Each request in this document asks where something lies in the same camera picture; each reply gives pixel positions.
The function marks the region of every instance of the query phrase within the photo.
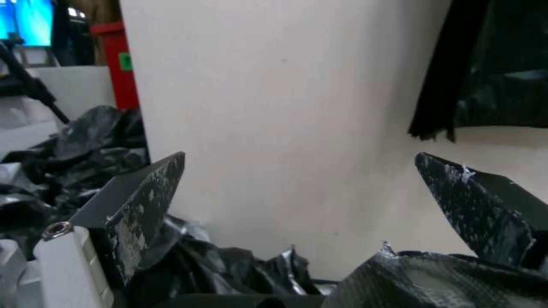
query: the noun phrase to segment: white wall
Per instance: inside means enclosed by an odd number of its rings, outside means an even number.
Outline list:
[[[290,244],[342,278],[391,241],[466,253],[417,152],[548,199],[544,130],[406,134],[448,0],[122,0],[154,159],[187,153],[171,208],[220,246]]]

